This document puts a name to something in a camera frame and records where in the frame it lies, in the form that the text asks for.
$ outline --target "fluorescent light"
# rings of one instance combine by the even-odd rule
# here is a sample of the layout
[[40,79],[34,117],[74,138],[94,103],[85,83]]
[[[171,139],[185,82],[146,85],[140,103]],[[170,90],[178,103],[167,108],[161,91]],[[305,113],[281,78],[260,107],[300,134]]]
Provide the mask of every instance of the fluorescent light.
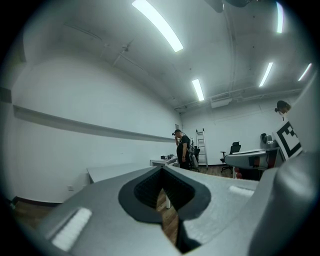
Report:
[[284,9],[281,4],[276,2],[276,7],[278,8],[278,33],[282,33],[282,27],[284,25]]
[[261,81],[259,87],[264,85],[264,83],[265,83],[265,81],[266,81],[266,79],[267,79],[267,77],[268,77],[268,75],[270,73],[270,70],[271,70],[273,64],[274,64],[273,62],[269,63],[268,67],[266,68],[265,74],[264,74],[264,76],[262,78],[262,81]]
[[306,69],[305,69],[305,71],[303,72],[303,74],[302,74],[302,76],[299,78],[299,80],[298,81],[300,81],[304,76],[305,76],[305,74],[308,72],[308,70],[309,70],[309,68],[311,67],[311,63],[306,67]]
[[202,93],[199,79],[193,80],[192,83],[196,91],[196,94],[198,95],[199,101],[203,101],[205,98],[204,98],[204,94]]
[[161,32],[175,52],[182,50],[184,47],[179,41],[177,35],[161,16],[161,14],[146,0],[135,0],[132,5],[137,8],[155,27]]

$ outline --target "red object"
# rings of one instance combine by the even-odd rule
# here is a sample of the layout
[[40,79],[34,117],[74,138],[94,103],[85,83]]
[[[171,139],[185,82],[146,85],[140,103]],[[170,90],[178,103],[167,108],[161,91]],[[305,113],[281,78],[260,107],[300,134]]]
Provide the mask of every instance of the red object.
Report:
[[237,172],[237,174],[235,176],[237,179],[242,179],[242,174],[240,172]]
[[256,156],[253,160],[253,167],[259,167],[260,166],[260,157]]

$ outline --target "ladder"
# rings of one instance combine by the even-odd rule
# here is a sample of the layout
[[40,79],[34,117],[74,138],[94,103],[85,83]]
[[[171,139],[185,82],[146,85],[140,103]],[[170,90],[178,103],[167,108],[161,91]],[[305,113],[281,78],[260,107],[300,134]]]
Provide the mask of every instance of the ladder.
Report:
[[[195,130],[195,137],[196,137],[196,145],[198,149],[200,149],[200,153],[198,156],[199,159],[199,165],[205,164],[206,168],[208,169],[208,158],[207,158],[207,147],[206,147],[206,138],[205,138],[205,129],[202,128],[202,131],[198,132],[198,130]],[[200,161],[200,156],[204,156],[205,162]]]

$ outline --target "office chair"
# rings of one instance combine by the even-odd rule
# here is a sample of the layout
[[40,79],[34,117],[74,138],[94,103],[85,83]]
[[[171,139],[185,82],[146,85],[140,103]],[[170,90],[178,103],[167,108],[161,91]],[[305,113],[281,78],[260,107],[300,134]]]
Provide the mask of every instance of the office chair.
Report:
[[[234,143],[232,143],[232,146],[231,146],[231,148],[230,148],[230,155],[232,154],[232,153],[236,153],[236,152],[239,152],[240,151],[240,149],[241,149],[241,145],[239,145],[239,141],[238,142],[234,142]],[[220,158],[220,161],[222,162],[222,163],[225,163],[225,151],[220,151],[222,154],[223,154],[223,158]],[[221,173],[224,171],[224,170],[226,170],[226,169],[232,169],[232,167],[231,166],[225,166],[225,167],[223,167],[222,168],[222,170],[221,170]]]
[[200,153],[200,148],[197,146],[194,146],[194,156],[197,162],[199,162],[199,153]]

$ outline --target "headset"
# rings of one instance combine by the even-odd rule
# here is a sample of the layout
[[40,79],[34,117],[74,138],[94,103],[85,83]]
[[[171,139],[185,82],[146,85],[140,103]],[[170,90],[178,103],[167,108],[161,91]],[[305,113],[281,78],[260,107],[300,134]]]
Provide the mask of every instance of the headset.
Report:
[[191,139],[188,137],[188,135],[186,135],[182,130],[180,130],[180,132],[183,133],[183,134],[189,139],[189,141],[191,142]]

